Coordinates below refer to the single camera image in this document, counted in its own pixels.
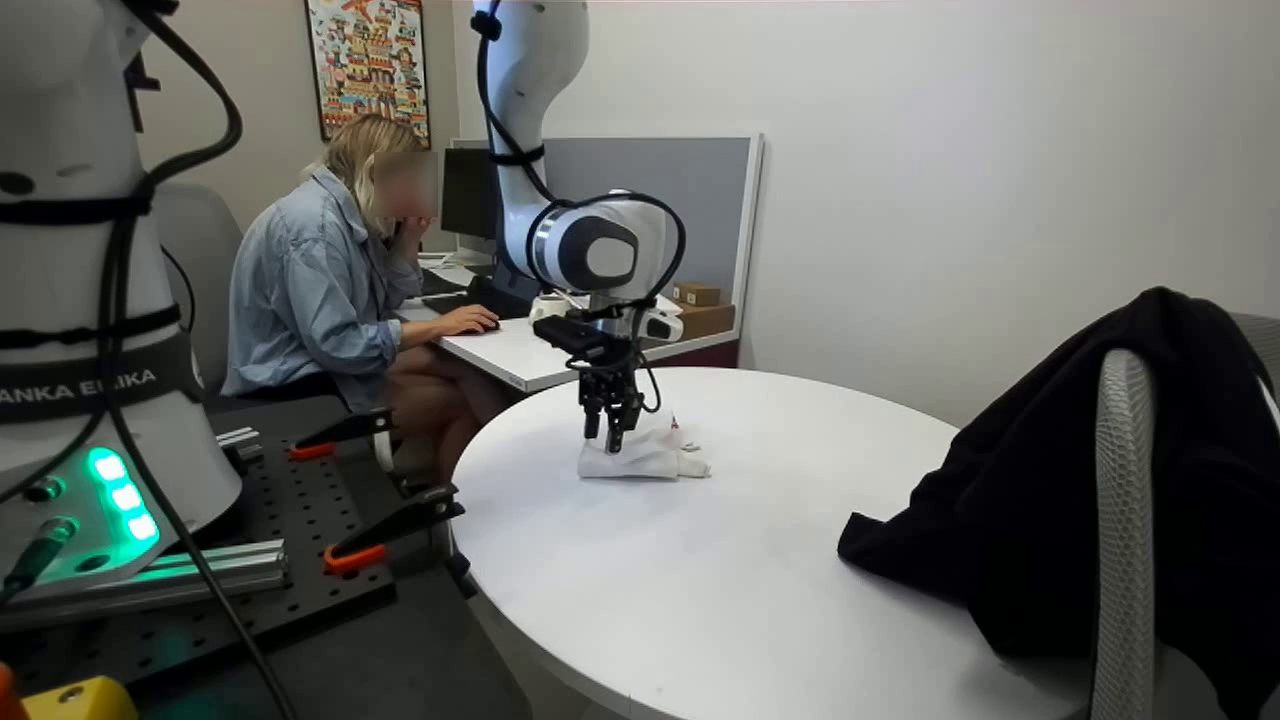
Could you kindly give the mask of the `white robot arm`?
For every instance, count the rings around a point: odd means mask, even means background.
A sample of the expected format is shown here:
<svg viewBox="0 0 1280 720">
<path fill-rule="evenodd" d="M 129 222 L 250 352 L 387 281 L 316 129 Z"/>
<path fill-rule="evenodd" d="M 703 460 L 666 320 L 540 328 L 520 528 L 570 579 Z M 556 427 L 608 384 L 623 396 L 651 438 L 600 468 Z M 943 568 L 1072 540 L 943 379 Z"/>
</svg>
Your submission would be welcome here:
<svg viewBox="0 0 1280 720">
<path fill-rule="evenodd" d="M 586 0 L 473 0 L 476 95 L 500 192 L 500 243 L 517 271 L 566 309 L 531 333 L 575 372 L 582 435 L 621 451 L 643 414 L 643 323 L 687 251 L 684 214 L 640 188 L 578 192 L 544 121 L 586 61 Z"/>
</svg>

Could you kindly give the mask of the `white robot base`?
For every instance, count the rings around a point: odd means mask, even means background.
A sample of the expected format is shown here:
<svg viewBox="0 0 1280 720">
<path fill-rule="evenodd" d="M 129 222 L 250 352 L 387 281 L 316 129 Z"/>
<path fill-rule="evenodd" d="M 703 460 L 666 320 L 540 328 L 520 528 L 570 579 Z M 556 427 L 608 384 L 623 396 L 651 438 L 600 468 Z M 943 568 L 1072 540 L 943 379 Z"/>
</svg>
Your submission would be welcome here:
<svg viewBox="0 0 1280 720">
<path fill-rule="evenodd" d="M 168 0 L 0 0 L 0 568 L 15 601 L 155 563 L 243 491 L 165 267 L 129 68 Z"/>
</svg>

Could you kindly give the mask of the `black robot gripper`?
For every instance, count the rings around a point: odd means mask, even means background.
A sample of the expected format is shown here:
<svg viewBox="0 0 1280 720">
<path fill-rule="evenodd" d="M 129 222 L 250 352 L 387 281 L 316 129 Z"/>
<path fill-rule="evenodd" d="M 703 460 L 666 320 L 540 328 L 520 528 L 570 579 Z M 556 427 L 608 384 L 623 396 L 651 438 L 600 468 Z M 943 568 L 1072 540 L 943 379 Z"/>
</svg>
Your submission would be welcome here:
<svg viewBox="0 0 1280 720">
<path fill-rule="evenodd" d="M 635 388 L 640 339 L 632 333 L 617 334 L 582 316 L 544 316 L 531 333 L 561 347 L 578 374 L 582 438 L 600 435 L 600 413 L 608 403 L 604 449 L 621 451 L 643 413 L 643 390 Z"/>
</svg>

